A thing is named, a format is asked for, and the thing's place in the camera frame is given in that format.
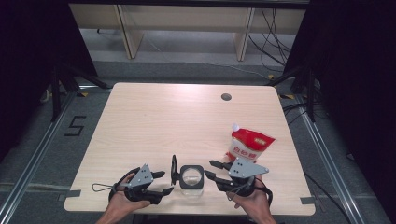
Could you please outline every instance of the gray floor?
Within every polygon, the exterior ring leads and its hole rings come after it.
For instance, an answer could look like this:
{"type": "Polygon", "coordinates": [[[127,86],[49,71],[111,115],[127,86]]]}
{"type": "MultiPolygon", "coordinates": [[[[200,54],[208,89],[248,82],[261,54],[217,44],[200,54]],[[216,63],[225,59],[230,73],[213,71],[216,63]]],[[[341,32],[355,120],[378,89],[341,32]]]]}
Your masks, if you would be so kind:
{"type": "MultiPolygon", "coordinates": [[[[268,81],[268,75],[278,77],[281,74],[268,71],[262,66],[261,55],[251,43],[248,44],[245,60],[238,62],[231,34],[146,32],[137,57],[128,60],[120,32],[113,30],[101,30],[100,34],[95,30],[81,30],[81,32],[99,78],[108,84],[131,81],[263,85],[268,81]]],[[[253,35],[252,38],[258,43],[263,43],[262,35],[253,35]]],[[[279,36],[287,46],[292,45],[293,38],[293,35],[279,36]]],[[[266,50],[281,60],[276,48],[266,50]]],[[[263,57],[263,63],[272,69],[282,69],[278,63],[268,57],[263,57]]],[[[90,85],[84,80],[80,80],[79,83],[90,85]]],[[[279,84],[276,87],[278,93],[291,94],[291,83],[292,79],[289,79],[279,84]]],[[[88,95],[76,97],[66,110],[60,127],[9,223],[93,223],[99,218],[99,213],[70,213],[63,208],[63,196],[74,180],[109,95],[109,91],[104,90],[85,91],[88,95]],[[69,128],[74,116],[86,116],[85,119],[79,119],[78,123],[75,123],[84,126],[84,129],[80,136],[65,136],[66,133],[76,131],[69,128]]],[[[293,99],[280,101],[282,106],[296,104],[293,99]]],[[[301,113],[299,109],[294,109],[286,118],[290,122],[290,132],[303,169],[341,204],[301,113]]],[[[321,106],[315,107],[315,113],[320,134],[365,223],[390,223],[359,167],[346,157],[347,149],[335,127],[332,126],[329,115],[321,106]]],[[[48,101],[35,112],[21,143],[12,148],[0,164],[0,202],[5,201],[12,185],[19,180],[42,136],[50,126],[50,118],[51,101],[48,101]]],[[[311,193],[317,194],[322,201],[323,208],[317,206],[317,212],[312,217],[276,216],[276,221],[278,223],[347,223],[346,218],[323,191],[311,180],[307,179],[307,183],[311,193]]],[[[122,223],[133,223],[132,218],[133,216],[127,217],[122,223]]]]}

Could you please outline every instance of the snack bag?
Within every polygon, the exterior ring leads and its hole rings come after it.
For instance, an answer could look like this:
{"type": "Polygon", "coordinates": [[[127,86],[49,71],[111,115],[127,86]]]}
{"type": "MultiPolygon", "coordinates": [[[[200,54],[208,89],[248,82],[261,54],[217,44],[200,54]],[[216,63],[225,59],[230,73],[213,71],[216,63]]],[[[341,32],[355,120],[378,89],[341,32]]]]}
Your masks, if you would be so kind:
{"type": "Polygon", "coordinates": [[[234,161],[238,157],[255,162],[264,150],[275,141],[275,138],[263,133],[241,129],[237,124],[233,125],[231,137],[232,142],[227,152],[230,161],[234,161]]]}

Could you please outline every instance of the human hand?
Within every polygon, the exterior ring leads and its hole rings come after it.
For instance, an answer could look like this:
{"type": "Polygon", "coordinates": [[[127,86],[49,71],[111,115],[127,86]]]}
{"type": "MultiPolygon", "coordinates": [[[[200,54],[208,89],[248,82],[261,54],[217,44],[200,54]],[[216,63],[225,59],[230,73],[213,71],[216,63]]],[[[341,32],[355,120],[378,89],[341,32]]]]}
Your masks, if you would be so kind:
{"type": "MultiPolygon", "coordinates": [[[[260,175],[256,175],[255,186],[258,188],[264,187],[260,175]]],[[[262,190],[255,189],[253,193],[247,197],[241,197],[233,192],[227,192],[226,194],[228,198],[235,202],[235,209],[242,207],[247,215],[253,218],[256,223],[276,223],[270,212],[267,195],[262,190]]]]}
{"type": "MultiPolygon", "coordinates": [[[[122,183],[127,183],[134,174],[126,176],[122,183]]],[[[111,198],[106,211],[102,214],[101,218],[96,224],[110,224],[121,221],[128,214],[134,210],[141,209],[150,205],[149,201],[131,202],[125,197],[124,187],[117,187],[117,192],[111,198]]]]}

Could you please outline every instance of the wooden table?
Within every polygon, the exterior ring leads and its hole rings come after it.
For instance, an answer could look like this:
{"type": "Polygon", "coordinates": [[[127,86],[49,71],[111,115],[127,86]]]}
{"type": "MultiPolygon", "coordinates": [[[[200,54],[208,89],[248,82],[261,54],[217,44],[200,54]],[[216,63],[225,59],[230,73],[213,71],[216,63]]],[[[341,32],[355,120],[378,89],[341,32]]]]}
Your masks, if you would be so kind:
{"type": "MultiPolygon", "coordinates": [[[[275,142],[257,163],[270,172],[262,176],[274,193],[274,215],[310,216],[313,204],[304,173],[291,139],[276,90],[263,86],[118,83],[114,86],[71,190],[79,197],[67,198],[68,211],[105,211],[108,190],[93,192],[92,183],[112,185],[126,172],[144,163],[153,172],[165,171],[149,189],[171,184],[172,155],[182,165],[201,165],[227,177],[225,170],[209,161],[226,161],[232,124],[266,133],[275,142]],[[230,101],[221,98],[232,96],[230,101]]],[[[185,196],[179,184],[158,205],[135,211],[142,214],[244,215],[235,210],[224,192],[205,177],[204,193],[185,196]]]]}

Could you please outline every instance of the human arm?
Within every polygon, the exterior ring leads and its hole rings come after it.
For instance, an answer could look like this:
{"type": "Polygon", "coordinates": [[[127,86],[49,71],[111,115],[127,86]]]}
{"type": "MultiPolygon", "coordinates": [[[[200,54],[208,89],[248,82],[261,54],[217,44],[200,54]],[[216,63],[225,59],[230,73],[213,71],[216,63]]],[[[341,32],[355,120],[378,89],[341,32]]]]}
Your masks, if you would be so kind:
{"type": "MultiPolygon", "coordinates": [[[[131,179],[134,174],[128,175],[123,179],[123,183],[131,179]]],[[[150,205],[149,201],[131,202],[124,194],[123,187],[119,187],[111,198],[106,211],[102,214],[96,224],[113,224],[121,221],[128,214],[137,209],[141,209],[150,205]]]]}
{"type": "MultiPolygon", "coordinates": [[[[255,186],[264,187],[260,175],[256,175],[255,186]]],[[[232,192],[227,192],[227,196],[235,202],[235,209],[242,207],[256,223],[276,224],[270,211],[267,195],[262,190],[256,189],[247,197],[241,197],[232,192]]]]}

